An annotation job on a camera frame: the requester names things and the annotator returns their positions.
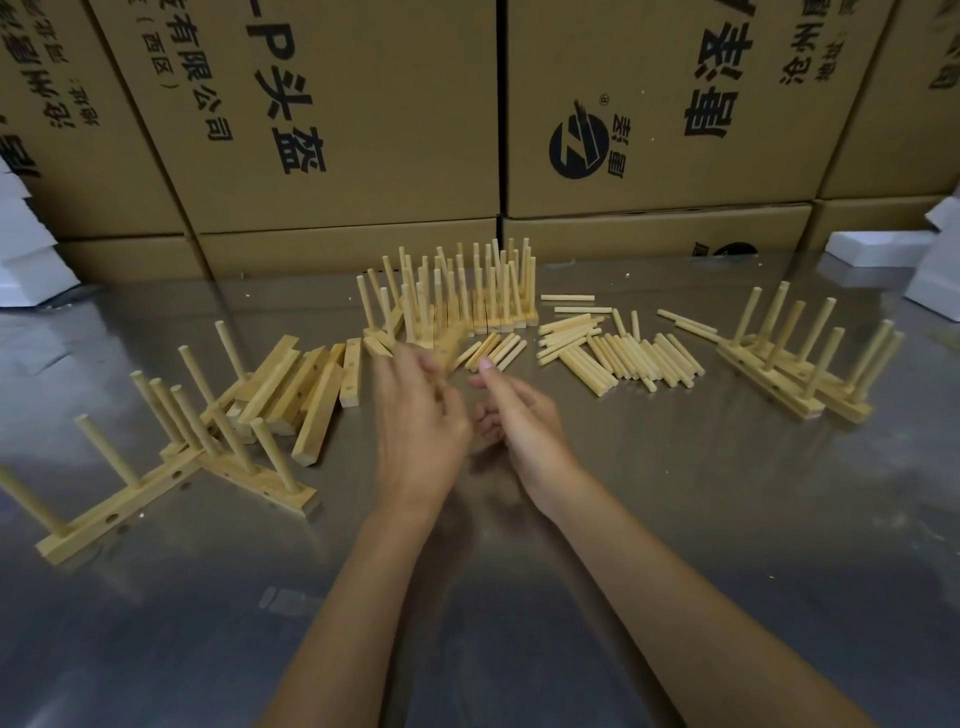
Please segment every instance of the person's left hand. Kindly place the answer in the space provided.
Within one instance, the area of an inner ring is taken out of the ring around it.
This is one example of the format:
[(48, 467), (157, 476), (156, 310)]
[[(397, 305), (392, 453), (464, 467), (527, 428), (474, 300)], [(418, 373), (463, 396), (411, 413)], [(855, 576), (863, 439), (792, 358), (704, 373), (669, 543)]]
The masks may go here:
[(464, 399), (439, 370), (432, 353), (404, 344), (393, 358), (373, 358), (377, 505), (427, 516), (431, 524), (471, 435)]

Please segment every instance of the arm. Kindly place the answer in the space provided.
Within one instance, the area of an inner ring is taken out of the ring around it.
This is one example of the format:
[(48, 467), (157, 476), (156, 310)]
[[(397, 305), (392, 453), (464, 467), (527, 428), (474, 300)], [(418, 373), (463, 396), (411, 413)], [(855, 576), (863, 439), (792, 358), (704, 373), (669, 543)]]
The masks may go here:
[(434, 365), (404, 346), (393, 359), (373, 359), (377, 505), (260, 728), (353, 728), (379, 720), (410, 575), (469, 441), (460, 395), (445, 382), (435, 390), (424, 368)]
[(843, 693), (643, 528), (566, 446), (556, 405), (496, 368), (475, 419), (505, 437), (524, 488), (564, 533), (691, 726), (873, 726)]

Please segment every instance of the metal table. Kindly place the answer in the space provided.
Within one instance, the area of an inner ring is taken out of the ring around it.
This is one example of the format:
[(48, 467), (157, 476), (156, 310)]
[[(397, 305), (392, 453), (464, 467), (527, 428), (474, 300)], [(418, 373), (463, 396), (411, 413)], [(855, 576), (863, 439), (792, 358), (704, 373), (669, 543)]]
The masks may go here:
[[(635, 308), (644, 335), (668, 330), (659, 307), (729, 334), (750, 286), (763, 307), (789, 277), (790, 300), (838, 299), (836, 371), (892, 316), (907, 345), (862, 426), (798, 422), (685, 334), (708, 370), (690, 391), (621, 384), (598, 400), (531, 352), (511, 373), (557, 400), (573, 447), (638, 518), (877, 723), (947, 725), (960, 711), (960, 354), (930, 338), (944, 319), (900, 298), (909, 272), (819, 269), (606, 261), (541, 267), (538, 283)], [(199, 405), (177, 346), (226, 388), (220, 318), (249, 361), (282, 333), (315, 347), (364, 325), (349, 276), (138, 285), (0, 314), (0, 462), (73, 518), (120, 487), (71, 422), (87, 412), (148, 470), (163, 435), (128, 374), (183, 382)], [(292, 464), (324, 503), (306, 522), (201, 473), (52, 568), (38, 527), (0, 496), (0, 722), (251, 724), (371, 507), (369, 392), (335, 415), (317, 467)], [(671, 722), (610, 607), (496, 460), (471, 461), (422, 554), (391, 675), (387, 725)]]

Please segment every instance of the brown cardboard box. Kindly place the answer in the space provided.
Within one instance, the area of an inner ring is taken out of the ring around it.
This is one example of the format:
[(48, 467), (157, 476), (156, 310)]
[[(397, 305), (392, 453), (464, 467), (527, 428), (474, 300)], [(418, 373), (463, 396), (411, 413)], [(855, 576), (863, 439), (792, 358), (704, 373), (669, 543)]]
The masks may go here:
[(81, 0), (3, 3), (0, 155), (58, 238), (184, 231)]
[(498, 212), (493, 0), (92, 6), (197, 231)]
[(810, 205), (725, 207), (503, 221), (503, 237), (530, 238), (537, 263), (659, 255), (791, 252)]
[(892, 2), (509, 0), (509, 215), (812, 200)]
[(960, 179), (960, 3), (901, 2), (820, 192), (949, 193)]
[(400, 246), (416, 261), (421, 255), (430, 255), (432, 266), (439, 245), (453, 256), (457, 243), (462, 242), (470, 251), (469, 255), (473, 255), (473, 243), (489, 243), (495, 237), (496, 220), (486, 218), (201, 235), (200, 245), (213, 277), (231, 279), (241, 275), (267, 278), (311, 273), (361, 273), (370, 267), (380, 270), (383, 255), (389, 255), (394, 265), (397, 264)]
[(881, 197), (874, 200), (817, 200), (800, 248), (822, 251), (836, 231), (930, 230), (924, 215), (943, 197)]
[(61, 243), (57, 252), (84, 283), (205, 277), (193, 247), (183, 237), (84, 240)]

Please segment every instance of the hand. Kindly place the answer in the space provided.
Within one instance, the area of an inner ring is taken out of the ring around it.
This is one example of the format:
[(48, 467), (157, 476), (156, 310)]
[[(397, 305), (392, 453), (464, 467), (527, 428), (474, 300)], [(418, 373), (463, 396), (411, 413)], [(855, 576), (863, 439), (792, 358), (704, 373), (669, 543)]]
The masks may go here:
[(377, 505), (426, 516), (432, 526), (467, 455), (464, 399), (438, 376), (433, 355), (399, 344), (373, 358)]
[(541, 512), (553, 518), (555, 497), (581, 472), (566, 444), (557, 405), (526, 382), (501, 373), (487, 358), (480, 360), (480, 374), (469, 383), (490, 393), (474, 409), (477, 434), (490, 443), (506, 439), (523, 487)]

